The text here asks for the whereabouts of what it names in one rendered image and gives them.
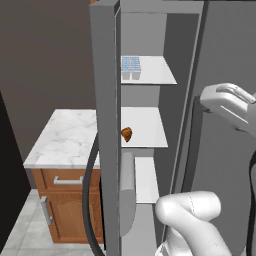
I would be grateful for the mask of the grey fridge door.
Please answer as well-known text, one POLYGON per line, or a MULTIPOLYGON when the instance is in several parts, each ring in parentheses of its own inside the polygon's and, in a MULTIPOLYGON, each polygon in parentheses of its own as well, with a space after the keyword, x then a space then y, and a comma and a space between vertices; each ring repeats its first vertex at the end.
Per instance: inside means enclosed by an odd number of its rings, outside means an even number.
MULTIPOLYGON (((212 84, 230 82, 256 92, 256 0, 206 1, 201 15, 173 14, 174 76, 185 92, 184 122, 174 185, 182 188, 193 99, 212 84)), ((214 220, 232 256, 246 246, 250 213, 249 162, 256 151, 256 138, 234 130, 223 118, 206 113, 199 126, 199 153, 190 189, 210 190, 223 203, 214 220)))

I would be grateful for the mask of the wooden cabinet with marble top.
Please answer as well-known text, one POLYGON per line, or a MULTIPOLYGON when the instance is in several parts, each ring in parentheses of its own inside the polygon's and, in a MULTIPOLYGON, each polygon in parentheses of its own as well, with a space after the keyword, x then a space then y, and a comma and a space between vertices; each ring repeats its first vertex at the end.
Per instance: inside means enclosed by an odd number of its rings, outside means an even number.
MULTIPOLYGON (((32 147, 24 167, 30 169, 85 169, 97 133, 94 110, 57 109, 32 147)), ((81 191, 46 191, 48 193, 81 191)))

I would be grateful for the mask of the white freezer shelf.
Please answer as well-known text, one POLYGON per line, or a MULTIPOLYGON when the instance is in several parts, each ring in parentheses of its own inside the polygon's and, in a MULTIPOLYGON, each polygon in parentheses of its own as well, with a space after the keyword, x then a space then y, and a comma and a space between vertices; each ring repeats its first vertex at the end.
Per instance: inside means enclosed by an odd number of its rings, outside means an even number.
POLYGON ((121 128, 130 127, 131 139, 121 138, 124 148, 166 148, 168 146, 157 107, 122 107, 121 128))
POLYGON ((123 84, 175 85, 176 79, 163 56, 138 56, 141 63, 139 80, 124 80, 123 84))
POLYGON ((159 198, 155 163, 152 157, 136 157, 136 200, 139 204, 154 204, 159 198))

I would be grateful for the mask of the grey fridge body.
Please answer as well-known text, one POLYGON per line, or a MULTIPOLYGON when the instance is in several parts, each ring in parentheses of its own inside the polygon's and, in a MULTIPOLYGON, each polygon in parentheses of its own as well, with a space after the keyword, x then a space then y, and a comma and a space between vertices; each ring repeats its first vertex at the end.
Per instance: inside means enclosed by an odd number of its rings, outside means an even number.
MULTIPOLYGON (((176 61, 170 43, 174 29, 168 24, 173 14, 201 15, 196 1, 122 0, 121 55, 163 56, 173 75, 176 61)), ((184 122, 185 92, 175 85, 123 84, 122 107, 157 107, 168 146, 166 148, 124 148, 136 157, 152 157, 159 197, 171 193, 184 122)), ((155 256, 166 227, 159 222, 154 204, 139 204, 130 231, 122 237, 122 256, 155 256)))

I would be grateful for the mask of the wooden drawer front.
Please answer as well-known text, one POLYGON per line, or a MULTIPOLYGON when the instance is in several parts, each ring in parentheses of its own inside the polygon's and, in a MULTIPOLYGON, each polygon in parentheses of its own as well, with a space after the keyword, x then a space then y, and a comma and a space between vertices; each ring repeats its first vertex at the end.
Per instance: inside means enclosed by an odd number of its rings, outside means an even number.
POLYGON ((85 169, 33 169, 35 183, 40 192, 46 191, 81 191, 82 185, 54 185, 55 176, 61 180, 78 180, 85 175, 85 169))

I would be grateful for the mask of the blue white ice cube tray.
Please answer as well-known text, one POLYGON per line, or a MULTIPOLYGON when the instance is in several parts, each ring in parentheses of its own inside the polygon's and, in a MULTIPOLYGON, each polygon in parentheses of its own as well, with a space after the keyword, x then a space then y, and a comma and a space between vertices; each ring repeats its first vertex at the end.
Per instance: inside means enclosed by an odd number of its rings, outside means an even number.
POLYGON ((139 80, 141 63, 138 56, 123 56, 121 58, 121 74, 124 80, 139 80))

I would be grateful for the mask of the brown food piece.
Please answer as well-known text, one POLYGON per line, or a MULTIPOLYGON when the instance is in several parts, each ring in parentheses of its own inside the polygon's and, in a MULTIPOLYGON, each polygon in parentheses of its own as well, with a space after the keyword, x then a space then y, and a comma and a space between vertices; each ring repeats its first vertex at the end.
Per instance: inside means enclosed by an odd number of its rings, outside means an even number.
POLYGON ((129 142, 132 137, 132 129, 130 127, 123 128, 121 130, 121 135, 126 142, 129 142))

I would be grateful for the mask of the wooden cupboard door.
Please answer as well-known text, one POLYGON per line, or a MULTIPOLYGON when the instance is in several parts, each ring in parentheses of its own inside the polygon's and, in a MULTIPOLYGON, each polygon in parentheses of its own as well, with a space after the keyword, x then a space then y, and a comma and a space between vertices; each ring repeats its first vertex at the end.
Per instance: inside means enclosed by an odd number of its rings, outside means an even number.
MULTIPOLYGON (((90 218, 97 241, 104 243, 100 194, 89 196, 90 218)), ((81 192, 58 192, 47 194, 47 210, 52 218, 49 230, 54 243, 87 244, 81 192)))

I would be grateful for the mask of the grey freezer door bin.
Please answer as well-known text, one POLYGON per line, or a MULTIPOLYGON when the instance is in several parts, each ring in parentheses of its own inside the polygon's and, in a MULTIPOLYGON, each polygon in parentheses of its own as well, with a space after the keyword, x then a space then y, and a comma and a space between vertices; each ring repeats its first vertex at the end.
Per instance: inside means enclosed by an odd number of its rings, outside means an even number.
POLYGON ((131 229, 136 212, 135 157, 132 152, 121 156, 120 171, 120 235, 125 236, 131 229))

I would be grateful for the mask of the grey freezer door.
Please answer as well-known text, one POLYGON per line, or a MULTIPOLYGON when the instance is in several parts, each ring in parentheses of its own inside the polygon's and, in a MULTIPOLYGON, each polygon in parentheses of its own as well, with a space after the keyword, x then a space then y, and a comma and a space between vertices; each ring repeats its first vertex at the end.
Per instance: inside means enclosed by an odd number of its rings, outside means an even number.
POLYGON ((106 256, 120 256, 120 0, 89 6, 106 256))

